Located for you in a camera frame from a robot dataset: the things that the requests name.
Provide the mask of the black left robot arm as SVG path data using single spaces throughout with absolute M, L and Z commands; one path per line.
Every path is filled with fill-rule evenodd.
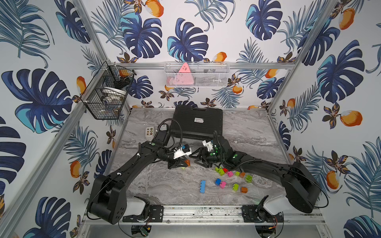
M 182 141 L 170 149 L 167 143 L 171 134 L 158 129 L 151 141 L 138 145 L 137 153 L 124 165 L 109 175 L 99 175 L 92 186 L 86 213 L 94 215 L 94 220 L 104 220 L 112 225 L 123 217 L 133 216 L 145 222 L 150 218 L 149 201 L 127 198 L 127 189 L 134 179 L 155 161 L 166 162 L 169 169 L 187 167 L 185 155 L 190 151 Z

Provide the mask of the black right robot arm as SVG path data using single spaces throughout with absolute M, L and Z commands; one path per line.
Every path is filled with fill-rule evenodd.
M 217 164 L 232 172 L 253 174 L 281 185 L 285 190 L 287 202 L 303 213 L 311 213 L 317 206 L 321 195 L 326 193 L 312 176 L 310 171 L 300 162 L 282 164 L 260 159 L 245 152 L 234 150 L 223 136 L 214 134 L 211 141 L 203 141 L 203 146 L 193 152 L 195 158 L 205 168 Z

